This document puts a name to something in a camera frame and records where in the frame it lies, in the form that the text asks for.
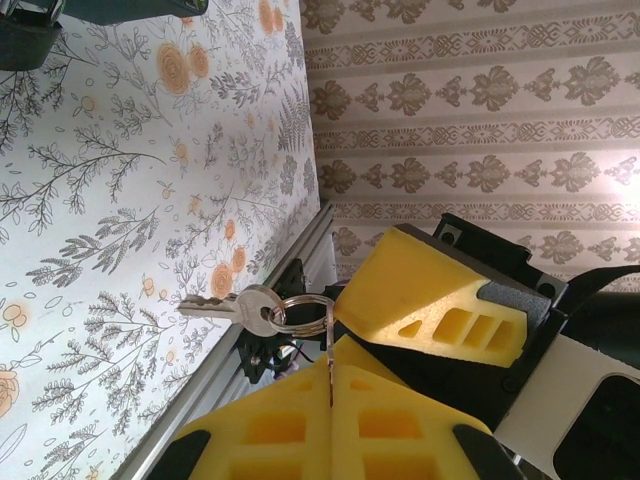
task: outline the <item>fern pattern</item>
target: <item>fern pattern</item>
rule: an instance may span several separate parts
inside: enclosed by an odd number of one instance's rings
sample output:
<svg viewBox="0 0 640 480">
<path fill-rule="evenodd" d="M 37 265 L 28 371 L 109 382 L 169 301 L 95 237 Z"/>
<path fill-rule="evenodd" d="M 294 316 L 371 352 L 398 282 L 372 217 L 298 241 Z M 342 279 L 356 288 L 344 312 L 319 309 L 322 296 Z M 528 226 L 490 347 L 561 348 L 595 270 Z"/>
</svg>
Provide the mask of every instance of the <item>fern pattern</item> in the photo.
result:
<svg viewBox="0 0 640 480">
<path fill-rule="evenodd" d="M 0 72 L 3 478 L 120 478 L 225 332 L 178 304 L 262 283 L 318 210 L 299 6 L 269 2 L 64 16 Z"/>
</svg>

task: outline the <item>floral wallpaper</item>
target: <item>floral wallpaper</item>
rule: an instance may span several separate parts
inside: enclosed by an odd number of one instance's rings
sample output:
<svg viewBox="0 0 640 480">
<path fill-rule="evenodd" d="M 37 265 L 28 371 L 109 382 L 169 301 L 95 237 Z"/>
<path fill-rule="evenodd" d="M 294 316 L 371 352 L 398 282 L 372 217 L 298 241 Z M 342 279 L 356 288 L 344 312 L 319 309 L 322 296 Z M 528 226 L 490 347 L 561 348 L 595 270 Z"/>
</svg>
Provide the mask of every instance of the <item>floral wallpaper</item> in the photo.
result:
<svg viewBox="0 0 640 480">
<path fill-rule="evenodd" d="M 0 72 L 0 469 L 108 479 L 319 210 L 299 5 L 63 17 Z"/>
<path fill-rule="evenodd" d="M 640 262 L 638 4 L 303 0 L 302 17 L 343 279 L 388 226 L 443 212 L 563 279 Z"/>
</svg>

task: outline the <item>metal split ring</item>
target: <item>metal split ring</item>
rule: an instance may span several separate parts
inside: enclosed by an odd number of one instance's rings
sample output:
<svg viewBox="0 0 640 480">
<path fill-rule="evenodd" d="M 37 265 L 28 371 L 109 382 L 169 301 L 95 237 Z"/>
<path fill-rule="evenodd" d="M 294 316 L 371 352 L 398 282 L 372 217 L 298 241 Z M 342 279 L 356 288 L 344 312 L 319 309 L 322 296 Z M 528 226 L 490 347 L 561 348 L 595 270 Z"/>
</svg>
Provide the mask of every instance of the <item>metal split ring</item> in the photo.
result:
<svg viewBox="0 0 640 480">
<path fill-rule="evenodd" d="M 298 305 L 307 305 L 315 303 L 324 305 L 329 310 L 333 310 L 334 301 L 323 295 L 317 295 L 313 293 L 305 293 L 297 295 L 295 297 L 287 298 L 282 301 L 285 310 L 287 308 L 295 307 Z M 304 325 L 287 325 L 287 316 L 284 310 L 274 308 L 269 315 L 269 323 L 273 329 L 280 333 L 292 335 L 296 338 L 315 337 L 321 333 L 327 331 L 327 316 L 325 315 L 313 322 L 305 323 Z"/>
</svg>

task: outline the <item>wall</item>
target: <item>wall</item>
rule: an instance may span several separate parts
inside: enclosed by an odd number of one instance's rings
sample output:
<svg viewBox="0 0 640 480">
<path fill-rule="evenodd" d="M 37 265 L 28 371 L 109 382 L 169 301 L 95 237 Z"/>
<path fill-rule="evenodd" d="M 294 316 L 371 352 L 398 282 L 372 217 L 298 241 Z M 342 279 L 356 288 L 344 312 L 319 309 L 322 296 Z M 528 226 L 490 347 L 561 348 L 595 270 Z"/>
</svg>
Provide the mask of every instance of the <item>wall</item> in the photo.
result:
<svg viewBox="0 0 640 480">
<path fill-rule="evenodd" d="M 297 3 L 62 17 L 0 72 L 0 471 L 107 479 L 318 211 Z"/>
<path fill-rule="evenodd" d="M 640 2 L 305 0 L 302 16 L 343 278 L 389 225 L 431 232 L 445 211 L 564 279 L 640 261 Z"/>
</svg>

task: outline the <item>silver key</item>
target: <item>silver key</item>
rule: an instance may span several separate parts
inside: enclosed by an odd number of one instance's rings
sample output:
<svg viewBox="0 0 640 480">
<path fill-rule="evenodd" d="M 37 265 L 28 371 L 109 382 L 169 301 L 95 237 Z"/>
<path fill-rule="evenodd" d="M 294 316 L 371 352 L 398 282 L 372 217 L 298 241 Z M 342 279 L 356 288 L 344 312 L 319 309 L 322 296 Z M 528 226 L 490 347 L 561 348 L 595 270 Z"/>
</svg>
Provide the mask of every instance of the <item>silver key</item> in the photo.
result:
<svg viewBox="0 0 640 480">
<path fill-rule="evenodd" d="M 225 299 L 187 295 L 178 305 L 178 312 L 188 317 L 227 318 L 254 335 L 272 337 L 278 332 L 263 317 L 263 311 L 268 313 L 278 308 L 284 311 L 284 303 L 273 290 L 263 285 L 250 285 L 240 294 L 231 294 Z"/>
</svg>

